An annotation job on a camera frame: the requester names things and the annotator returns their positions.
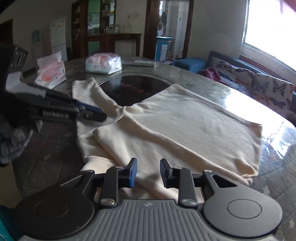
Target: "bright window light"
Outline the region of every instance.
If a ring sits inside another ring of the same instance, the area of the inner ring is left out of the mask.
[[[245,43],[296,70],[296,12],[281,0],[250,0]]]
[[[160,3],[159,3],[159,13],[158,13],[158,15],[161,16],[162,13],[163,13],[163,1],[160,1]]]

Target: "wooden door frame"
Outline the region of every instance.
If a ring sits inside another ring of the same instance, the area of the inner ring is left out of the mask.
[[[160,0],[147,0],[143,57],[154,59]],[[187,57],[194,0],[189,0],[189,11],[182,58]]]

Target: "metal screw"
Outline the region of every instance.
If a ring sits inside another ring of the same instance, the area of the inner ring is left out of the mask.
[[[192,207],[196,205],[196,201],[191,198],[183,199],[181,200],[181,203],[186,207]]]
[[[111,206],[115,204],[115,200],[113,198],[104,198],[101,200],[101,204],[105,206]]]

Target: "plastic bag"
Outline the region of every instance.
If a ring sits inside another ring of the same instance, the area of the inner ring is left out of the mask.
[[[62,52],[37,59],[39,70],[35,84],[53,89],[66,80],[66,70],[62,61]]]
[[[156,62],[150,60],[135,60],[135,61],[125,61],[122,60],[122,65],[137,65],[137,66],[147,66],[147,67],[154,67]]]
[[[112,74],[122,70],[121,57],[112,53],[96,53],[85,61],[85,69],[91,73]]]

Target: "folded cloth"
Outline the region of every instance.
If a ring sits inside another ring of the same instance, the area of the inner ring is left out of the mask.
[[[214,67],[209,67],[209,68],[203,69],[203,70],[199,71],[198,74],[230,87],[230,85],[228,83],[221,80],[220,75],[218,74],[216,68],[214,68]]]
[[[77,123],[77,142],[88,162],[84,170],[103,173],[136,157],[139,185],[127,193],[131,198],[178,198],[176,189],[163,187],[162,158],[173,167],[212,169],[245,185],[258,174],[262,126],[177,84],[131,107],[116,105],[92,79],[76,81],[73,97],[108,115],[102,124]]]

